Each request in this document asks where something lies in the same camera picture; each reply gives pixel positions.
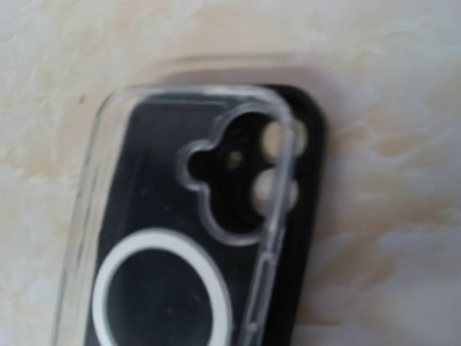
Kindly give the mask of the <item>dark phone case underneath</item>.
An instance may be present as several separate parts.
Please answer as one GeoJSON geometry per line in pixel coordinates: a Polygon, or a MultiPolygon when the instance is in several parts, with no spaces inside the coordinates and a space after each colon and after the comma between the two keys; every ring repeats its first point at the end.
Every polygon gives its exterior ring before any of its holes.
{"type": "Polygon", "coordinates": [[[267,87],[278,93],[295,119],[294,182],[289,196],[287,233],[282,245],[267,326],[260,345],[288,345],[295,324],[297,305],[313,233],[321,165],[325,142],[323,115],[304,91],[278,84],[247,84],[267,87]]]}

